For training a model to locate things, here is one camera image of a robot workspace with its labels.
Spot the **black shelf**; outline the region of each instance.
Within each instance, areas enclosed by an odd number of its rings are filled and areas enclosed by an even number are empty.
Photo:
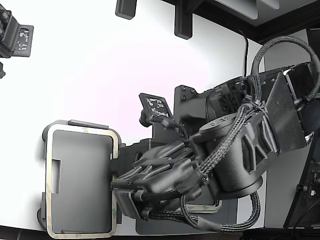
[[[186,40],[192,37],[192,14],[217,23],[236,33],[241,31],[249,39],[259,44],[277,36],[293,34],[320,25],[320,1],[318,0],[258,26],[254,26],[205,0],[162,1],[175,6],[174,34]],[[117,0],[115,14],[118,17],[130,20],[136,15],[136,7],[137,0]]]

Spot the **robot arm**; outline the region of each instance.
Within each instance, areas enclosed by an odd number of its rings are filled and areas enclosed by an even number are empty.
[[[306,49],[312,64],[259,73],[266,50],[282,42]],[[164,98],[140,94],[140,122],[152,125],[153,135],[124,149],[126,162],[133,155],[128,152],[136,155],[133,168],[111,184],[122,213],[214,232],[241,232],[253,226],[260,215],[256,191],[262,174],[280,154],[305,147],[306,137],[316,130],[312,127],[320,127],[320,119],[310,124],[304,111],[318,93],[319,73],[313,50],[297,38],[282,36],[260,49],[249,77],[229,80],[201,94],[191,87],[177,87],[174,115]],[[311,84],[298,87],[303,80]],[[242,224],[219,224],[189,214],[186,202],[196,199],[204,185],[213,200],[250,195],[251,217]]]

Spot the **white wall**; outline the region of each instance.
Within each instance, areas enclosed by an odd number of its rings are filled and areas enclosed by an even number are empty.
[[[41,133],[59,119],[109,125],[132,144],[151,137],[138,119],[141,92],[199,93],[242,74],[241,35],[194,16],[193,37],[174,35],[174,6],[138,0],[132,20],[116,0],[2,0],[21,24],[34,25],[30,58],[4,59],[0,80],[0,225],[38,229],[45,190]],[[250,42],[248,71],[260,46]]]

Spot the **shelf bracket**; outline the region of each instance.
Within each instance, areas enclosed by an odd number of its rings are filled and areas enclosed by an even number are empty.
[[[115,15],[120,18],[131,20],[136,15],[137,0],[117,0]]]
[[[192,37],[193,32],[193,16],[196,8],[204,0],[176,0],[175,18],[174,18],[174,34],[183,39]],[[137,0],[117,0],[115,15],[120,18],[131,20],[136,15]]]
[[[204,0],[177,0],[175,5],[174,34],[190,39],[193,32],[193,16],[196,8]]]

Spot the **wire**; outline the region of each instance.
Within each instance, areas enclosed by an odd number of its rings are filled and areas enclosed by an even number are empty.
[[[197,222],[194,221],[192,219],[192,216],[189,214],[187,207],[186,207],[186,195],[181,196],[180,198],[180,208],[181,208],[181,212],[183,214],[184,219],[187,221],[187,223],[193,227],[193,228],[197,228]]]
[[[254,90],[253,100],[260,101],[261,97],[262,97],[261,83],[260,83],[260,79],[259,79],[260,62],[261,62],[263,56],[265,55],[265,53],[267,52],[267,50],[272,48],[274,45],[277,45],[280,43],[296,44],[296,45],[302,47],[303,49],[305,49],[309,53],[309,55],[312,59],[312,62],[315,65],[316,72],[317,72],[317,82],[314,85],[313,90],[307,96],[304,97],[308,102],[311,101],[312,98],[318,93],[319,87],[320,87],[320,61],[319,61],[319,58],[317,57],[315,51],[306,42],[302,41],[299,38],[293,37],[293,36],[278,36],[278,37],[268,41],[266,44],[264,44],[260,48],[260,50],[258,51],[256,56],[254,57],[252,69],[251,69],[251,76],[250,76],[251,82],[253,84],[252,89]]]
[[[294,227],[293,227],[293,229],[292,229],[292,232],[291,232],[291,239],[293,238],[293,236],[294,236],[294,234],[295,234],[295,230],[296,230],[298,224],[300,223],[300,221],[308,214],[308,212],[311,211],[311,209],[312,209],[315,205],[317,205],[317,204],[319,203],[320,198],[319,198],[319,195],[318,195],[318,194],[317,194],[317,196],[318,196],[317,201],[316,201],[314,204],[312,204],[311,207],[309,207],[309,208],[299,217],[298,221],[296,221],[296,223],[295,223],[295,225],[294,225]]]
[[[249,40],[248,40],[247,36],[240,29],[238,29],[238,32],[241,33],[241,35],[244,37],[244,41],[245,41],[243,76],[246,77],[247,76],[247,67],[248,67]]]
[[[247,105],[242,105],[238,110],[238,114],[234,120],[233,126],[227,136],[219,143],[216,149],[200,165],[200,171],[207,175],[225,156],[235,141],[241,127],[247,120],[250,108]]]
[[[178,190],[174,189],[161,193],[146,192],[141,195],[141,198],[146,202],[161,202],[164,200],[180,198],[180,196],[181,193],[179,193]]]

